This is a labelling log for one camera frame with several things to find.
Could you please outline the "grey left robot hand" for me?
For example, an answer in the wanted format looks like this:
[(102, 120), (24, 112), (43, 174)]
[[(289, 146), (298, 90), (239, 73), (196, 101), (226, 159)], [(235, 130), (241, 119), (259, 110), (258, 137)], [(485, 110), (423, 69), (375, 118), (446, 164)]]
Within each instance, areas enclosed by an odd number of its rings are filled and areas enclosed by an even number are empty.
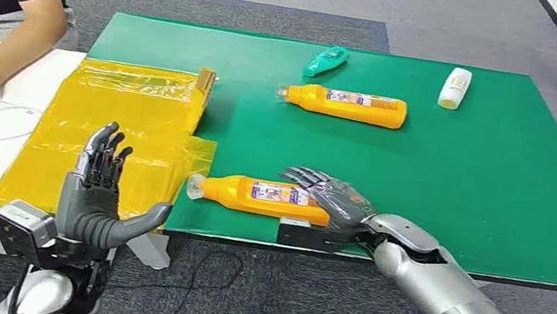
[(144, 214), (122, 220), (120, 180), (131, 146), (119, 148), (124, 134), (115, 121), (97, 129), (78, 153), (60, 190), (55, 224), (70, 241), (111, 249), (159, 228), (171, 213), (170, 203), (155, 203)]

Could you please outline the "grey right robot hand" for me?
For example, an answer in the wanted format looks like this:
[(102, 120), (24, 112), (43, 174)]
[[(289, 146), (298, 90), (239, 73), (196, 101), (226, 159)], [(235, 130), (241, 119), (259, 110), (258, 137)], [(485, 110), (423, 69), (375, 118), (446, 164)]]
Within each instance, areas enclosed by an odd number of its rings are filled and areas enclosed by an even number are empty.
[(328, 227), (358, 227), (377, 212), (352, 185), (321, 170), (285, 166), (281, 175), (305, 190), (330, 216)]

